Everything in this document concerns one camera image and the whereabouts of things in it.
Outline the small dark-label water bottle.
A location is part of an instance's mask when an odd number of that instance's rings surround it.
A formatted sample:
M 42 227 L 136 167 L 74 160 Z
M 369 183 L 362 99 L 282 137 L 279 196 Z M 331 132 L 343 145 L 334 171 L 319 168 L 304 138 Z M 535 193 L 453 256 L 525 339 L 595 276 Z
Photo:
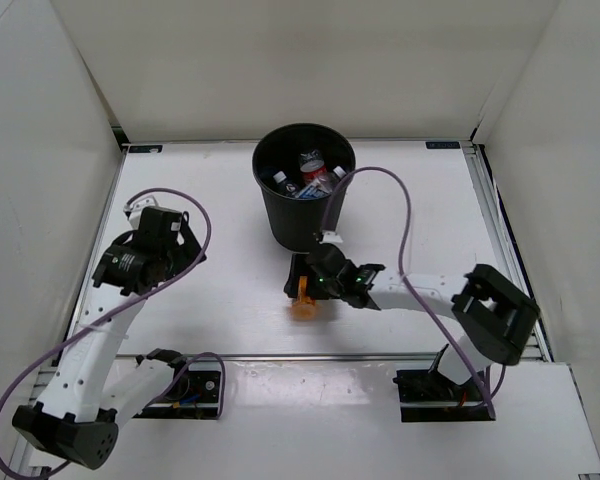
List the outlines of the small dark-label water bottle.
M 283 171 L 273 175 L 276 192 L 288 198 L 296 198 L 300 192 L 299 187 L 291 181 Z

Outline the orange juice bottle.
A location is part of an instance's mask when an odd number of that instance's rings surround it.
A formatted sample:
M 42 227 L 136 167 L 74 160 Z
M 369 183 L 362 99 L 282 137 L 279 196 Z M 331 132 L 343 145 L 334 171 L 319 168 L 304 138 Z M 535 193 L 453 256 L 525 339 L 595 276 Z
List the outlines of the orange juice bottle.
M 293 320 L 309 321 L 316 316 L 316 301 L 307 293 L 308 278 L 301 276 L 298 280 L 296 298 L 290 306 L 290 314 Z

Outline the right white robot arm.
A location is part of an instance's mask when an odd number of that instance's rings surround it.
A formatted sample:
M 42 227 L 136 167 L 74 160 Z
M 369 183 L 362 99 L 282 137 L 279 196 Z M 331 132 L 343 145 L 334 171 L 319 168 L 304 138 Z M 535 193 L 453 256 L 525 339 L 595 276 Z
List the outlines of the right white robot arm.
M 294 254 L 284 293 L 293 300 L 340 300 L 356 309 L 457 321 L 462 336 L 447 341 L 429 375 L 430 390 L 444 400 L 456 397 L 472 372 L 517 365 L 540 317 L 536 301 L 488 264 L 464 276 L 402 276 L 382 264 L 356 265 L 334 244 Z

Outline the red-label red-cap water bottle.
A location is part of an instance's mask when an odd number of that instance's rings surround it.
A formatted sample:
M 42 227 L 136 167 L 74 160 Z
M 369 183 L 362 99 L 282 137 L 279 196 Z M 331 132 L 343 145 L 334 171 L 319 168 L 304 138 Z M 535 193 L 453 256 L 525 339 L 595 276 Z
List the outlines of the red-label red-cap water bottle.
M 327 169 L 322 153 L 318 149 L 300 153 L 298 157 L 299 169 L 306 186 L 316 179 L 322 181 L 326 178 Z

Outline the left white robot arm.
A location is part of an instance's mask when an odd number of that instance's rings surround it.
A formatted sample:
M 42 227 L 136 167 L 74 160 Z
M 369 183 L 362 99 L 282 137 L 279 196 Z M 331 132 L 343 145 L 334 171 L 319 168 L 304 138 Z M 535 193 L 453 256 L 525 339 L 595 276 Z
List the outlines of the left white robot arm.
M 160 349 L 123 380 L 106 384 L 148 295 L 206 258 L 187 213 L 135 205 L 127 215 L 132 228 L 98 261 L 80 327 L 63 347 L 54 377 L 33 405 L 12 417 L 36 449 L 91 470 L 108 459 L 134 415 L 154 399 L 182 398 L 190 386 L 180 353 Z

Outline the blue-label clear water bottle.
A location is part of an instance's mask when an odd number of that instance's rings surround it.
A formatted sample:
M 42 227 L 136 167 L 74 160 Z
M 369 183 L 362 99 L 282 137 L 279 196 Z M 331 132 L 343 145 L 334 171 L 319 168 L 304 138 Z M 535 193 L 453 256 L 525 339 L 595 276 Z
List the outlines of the blue-label clear water bottle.
M 333 171 L 318 174 L 309 184 L 300 190 L 295 198 L 300 200 L 319 199 L 330 195 L 337 184 L 347 175 L 340 166 Z

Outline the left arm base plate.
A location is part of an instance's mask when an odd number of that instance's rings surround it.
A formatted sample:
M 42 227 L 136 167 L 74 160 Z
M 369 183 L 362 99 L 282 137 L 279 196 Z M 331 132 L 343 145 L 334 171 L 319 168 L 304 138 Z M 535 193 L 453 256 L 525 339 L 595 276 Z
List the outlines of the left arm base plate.
M 224 411 L 226 365 L 213 352 L 187 356 L 165 350 L 147 356 L 166 363 L 176 383 L 166 395 L 147 405 L 137 419 L 219 420 Z

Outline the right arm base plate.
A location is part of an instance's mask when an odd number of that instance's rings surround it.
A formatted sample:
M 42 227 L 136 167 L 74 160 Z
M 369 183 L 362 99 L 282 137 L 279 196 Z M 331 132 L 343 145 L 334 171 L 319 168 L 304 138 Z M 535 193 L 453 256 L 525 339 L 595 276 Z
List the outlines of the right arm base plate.
M 397 370 L 402 423 L 494 421 L 486 401 L 472 379 L 458 386 L 427 369 Z

